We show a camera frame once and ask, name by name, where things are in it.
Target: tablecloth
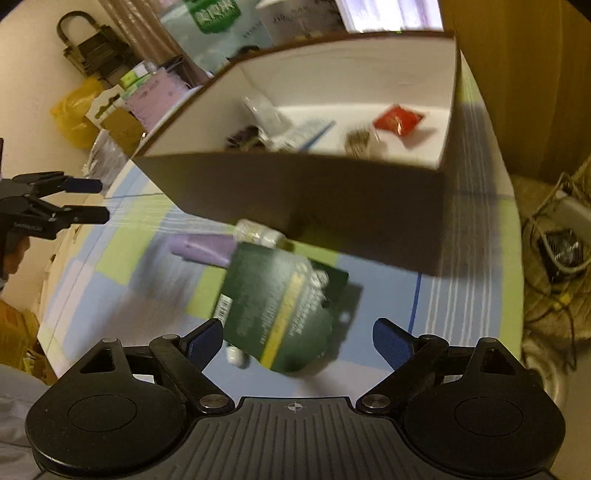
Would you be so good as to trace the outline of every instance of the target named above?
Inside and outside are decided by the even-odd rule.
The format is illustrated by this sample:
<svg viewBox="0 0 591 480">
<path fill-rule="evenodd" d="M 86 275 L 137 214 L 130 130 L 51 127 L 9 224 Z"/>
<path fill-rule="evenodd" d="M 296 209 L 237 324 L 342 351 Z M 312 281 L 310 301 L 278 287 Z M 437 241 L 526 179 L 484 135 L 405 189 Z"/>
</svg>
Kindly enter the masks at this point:
<svg viewBox="0 0 591 480">
<path fill-rule="evenodd" d="M 349 272 L 343 311 L 327 354 L 286 376 L 251 361 L 229 365 L 220 352 L 204 373 L 235 400 L 243 395 L 348 395 L 353 400 L 390 373 L 372 346 L 372 325 L 386 317 L 413 335 L 452 345 L 500 338 L 519 355 L 523 277 L 519 219 L 511 182 L 472 74 L 462 60 L 460 140 L 439 274 L 429 276 L 297 244 L 295 251 Z M 43 314 L 38 339 L 57 375 L 103 337 L 146 345 L 185 335 L 212 314 L 225 270 L 185 262 L 164 241 L 178 232 L 228 232 L 187 215 L 129 162 L 104 201 L 107 225 L 72 233 L 66 266 Z"/>
</svg>

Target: yellow plastic bag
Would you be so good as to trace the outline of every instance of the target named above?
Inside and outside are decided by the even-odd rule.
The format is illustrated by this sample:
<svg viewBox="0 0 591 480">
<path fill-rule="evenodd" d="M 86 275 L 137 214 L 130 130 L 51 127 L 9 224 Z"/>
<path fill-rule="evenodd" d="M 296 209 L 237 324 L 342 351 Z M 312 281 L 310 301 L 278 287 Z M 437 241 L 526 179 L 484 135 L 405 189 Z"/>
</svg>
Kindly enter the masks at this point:
<svg viewBox="0 0 591 480">
<path fill-rule="evenodd" d="M 88 77 L 78 90 L 62 99 L 51 109 L 61 134 L 76 148 L 92 148 L 99 129 L 85 117 L 92 100 L 104 90 L 100 80 Z"/>
</svg>

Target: dark purple object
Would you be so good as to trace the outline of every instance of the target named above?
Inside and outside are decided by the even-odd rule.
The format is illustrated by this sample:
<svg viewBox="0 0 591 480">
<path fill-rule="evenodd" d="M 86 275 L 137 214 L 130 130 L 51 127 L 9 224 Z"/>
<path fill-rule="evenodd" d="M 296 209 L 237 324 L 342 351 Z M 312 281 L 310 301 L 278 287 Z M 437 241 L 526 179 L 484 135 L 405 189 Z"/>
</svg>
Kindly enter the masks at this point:
<svg viewBox="0 0 591 480">
<path fill-rule="evenodd" d="M 178 233 L 168 237 L 168 247 L 173 255 L 223 268 L 230 264 L 236 244 L 232 235 L 215 233 Z"/>
</svg>

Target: red packet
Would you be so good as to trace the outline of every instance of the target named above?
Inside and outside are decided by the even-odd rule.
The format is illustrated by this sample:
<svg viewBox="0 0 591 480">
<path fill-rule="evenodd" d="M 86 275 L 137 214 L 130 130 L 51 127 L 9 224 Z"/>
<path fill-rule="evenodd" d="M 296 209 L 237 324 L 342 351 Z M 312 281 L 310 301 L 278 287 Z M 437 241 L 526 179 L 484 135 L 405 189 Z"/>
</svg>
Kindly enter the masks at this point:
<svg viewBox="0 0 591 480">
<path fill-rule="evenodd" d="M 374 120 L 374 127 L 404 137 L 412 132 L 423 118 L 425 118 L 423 113 L 413 112 L 402 108 L 400 105 L 394 105 L 377 120 Z"/>
</svg>

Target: brown curtain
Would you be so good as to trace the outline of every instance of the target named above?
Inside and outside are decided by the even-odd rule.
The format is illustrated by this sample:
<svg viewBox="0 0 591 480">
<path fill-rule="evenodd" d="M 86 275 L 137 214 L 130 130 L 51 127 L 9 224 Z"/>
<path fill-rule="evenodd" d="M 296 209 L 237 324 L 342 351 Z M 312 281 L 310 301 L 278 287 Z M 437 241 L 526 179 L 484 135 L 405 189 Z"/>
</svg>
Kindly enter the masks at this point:
<svg viewBox="0 0 591 480">
<path fill-rule="evenodd" d="M 99 0 L 99 2 L 140 58 L 163 64 L 173 57 L 183 55 L 201 82 L 207 81 L 205 72 L 194 65 L 160 23 L 158 0 Z"/>
<path fill-rule="evenodd" d="M 555 182 L 591 153 L 591 23 L 566 0 L 440 0 L 508 170 Z"/>
</svg>

